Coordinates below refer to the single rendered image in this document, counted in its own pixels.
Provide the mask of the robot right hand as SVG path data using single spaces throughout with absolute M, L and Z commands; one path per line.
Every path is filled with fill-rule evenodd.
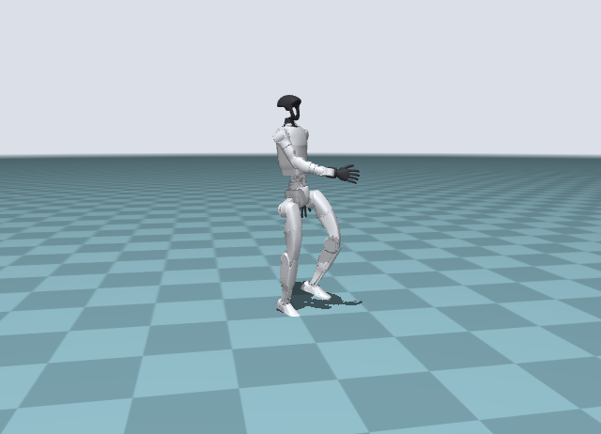
M 353 180 L 350 180 L 350 179 L 348 179 L 348 178 L 352 178 L 352 179 L 359 180 L 358 178 L 354 178 L 354 177 L 350 177 L 350 176 L 349 176 L 349 175 L 351 175 L 351 176 L 357 176 L 357 177 L 359 177 L 359 176 L 360 176 L 360 175 L 358 175 L 358 174 L 350 173 L 350 172 L 358 172 L 358 173 L 359 173 L 359 172 L 360 172 L 359 170 L 353 170 L 353 169 L 350 169 L 350 170 L 349 170 L 349 169 L 347 169 L 347 168 L 349 168 L 349 167 L 353 167 L 353 166 L 354 166 L 354 164 L 350 164 L 350 165 L 347 165 L 347 166 L 345 166 L 345 167 L 343 167 L 343 168 L 341 167 L 341 168 L 339 168 L 338 170 L 337 170 L 337 168 L 335 168 L 335 167 L 327 167 L 327 168 L 332 168 L 332 169 L 334 169 L 334 176 L 333 176 L 333 177 L 326 176 L 326 177 L 327 177 L 327 178 L 336 178 L 336 177 L 338 177 L 339 179 L 341 179 L 341 180 L 343 180 L 343 181 L 348 181 L 348 182 L 352 182 L 352 183 L 355 183 L 355 184 L 356 184 L 356 183 L 357 183 L 356 181 L 353 181 Z

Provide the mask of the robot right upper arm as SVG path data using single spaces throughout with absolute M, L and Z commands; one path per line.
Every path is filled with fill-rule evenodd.
M 294 160 L 296 158 L 301 158 L 305 161 L 305 159 L 302 157 L 296 156 L 295 149 L 289 140 L 288 132 L 285 129 L 281 129 L 273 135 L 273 139 L 276 142 L 276 144 L 281 148 L 281 150 L 283 151 L 283 153 L 285 154 L 285 156 L 287 157 L 287 159 L 289 160 L 291 165 L 295 169 L 298 169 L 293 164 Z

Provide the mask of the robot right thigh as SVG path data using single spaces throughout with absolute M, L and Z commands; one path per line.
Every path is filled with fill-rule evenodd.
M 301 250 L 301 211 L 299 205 L 295 203 L 294 197 L 288 197 L 279 205 L 278 212 L 281 217 L 286 218 L 284 232 L 287 251 L 285 253 L 287 253 L 292 266 L 294 260 L 299 260 Z

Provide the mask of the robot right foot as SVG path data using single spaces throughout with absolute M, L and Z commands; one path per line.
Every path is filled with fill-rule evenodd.
M 285 315 L 291 317 L 299 317 L 301 314 L 295 310 L 291 303 L 287 303 L 286 306 L 282 304 L 282 299 L 279 299 L 276 303 L 276 307 L 281 310 Z

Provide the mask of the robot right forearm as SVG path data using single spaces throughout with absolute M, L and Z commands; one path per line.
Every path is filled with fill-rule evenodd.
M 306 174 L 318 174 L 320 177 L 334 176 L 334 169 L 318 166 L 312 162 L 306 162 L 301 158 L 296 158 L 293 162 L 294 166 Z

